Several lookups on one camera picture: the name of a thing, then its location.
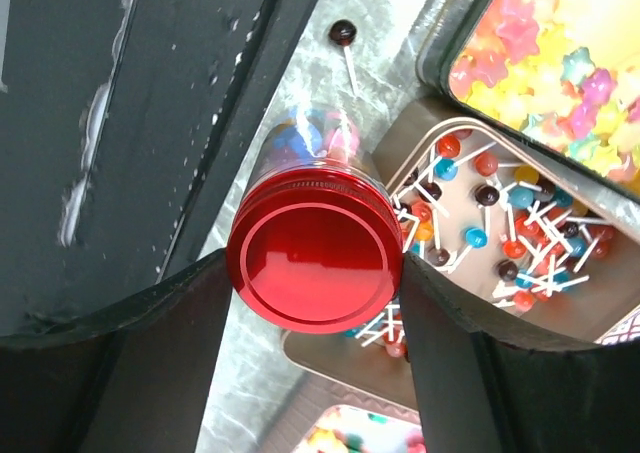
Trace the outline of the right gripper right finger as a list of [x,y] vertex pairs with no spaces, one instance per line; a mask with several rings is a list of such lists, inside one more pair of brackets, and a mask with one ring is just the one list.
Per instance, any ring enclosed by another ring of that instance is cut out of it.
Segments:
[[431,452],[635,452],[639,344],[528,323],[407,254],[399,300]]

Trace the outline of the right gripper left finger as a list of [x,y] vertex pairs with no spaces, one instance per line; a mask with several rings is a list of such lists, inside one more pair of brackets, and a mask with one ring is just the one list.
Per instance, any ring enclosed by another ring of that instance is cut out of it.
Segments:
[[1,341],[5,452],[191,452],[232,287],[217,250],[89,316]]

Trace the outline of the tin of pastel star candies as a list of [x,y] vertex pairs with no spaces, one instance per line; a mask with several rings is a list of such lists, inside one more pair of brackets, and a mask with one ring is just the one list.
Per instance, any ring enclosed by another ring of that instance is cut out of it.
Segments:
[[347,405],[327,409],[293,449],[295,453],[427,453],[418,425]]

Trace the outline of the tin of lollipops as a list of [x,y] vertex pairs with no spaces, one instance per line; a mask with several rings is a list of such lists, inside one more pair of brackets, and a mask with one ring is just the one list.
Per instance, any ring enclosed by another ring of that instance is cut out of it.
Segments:
[[429,97],[399,114],[373,159],[412,250],[481,299],[597,341],[638,307],[638,228],[609,226],[568,168]]

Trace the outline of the red jar lid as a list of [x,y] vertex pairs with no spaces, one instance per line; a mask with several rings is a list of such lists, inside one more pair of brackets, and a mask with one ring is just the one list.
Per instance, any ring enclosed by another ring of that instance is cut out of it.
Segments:
[[321,167],[278,173],[243,198],[227,248],[231,282],[265,320],[326,334],[372,319],[396,293],[398,220],[372,182]]

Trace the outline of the clear glass jar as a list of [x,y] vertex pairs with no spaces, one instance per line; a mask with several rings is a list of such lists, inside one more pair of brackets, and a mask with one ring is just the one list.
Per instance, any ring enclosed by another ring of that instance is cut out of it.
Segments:
[[298,104],[277,117],[261,144],[246,190],[278,173],[304,168],[344,170],[384,190],[360,128],[341,108]]

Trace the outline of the gold tin of gummy stars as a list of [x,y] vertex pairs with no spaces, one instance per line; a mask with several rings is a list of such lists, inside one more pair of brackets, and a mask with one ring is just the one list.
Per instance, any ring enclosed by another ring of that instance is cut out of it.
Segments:
[[639,0],[428,0],[420,79],[639,195]]

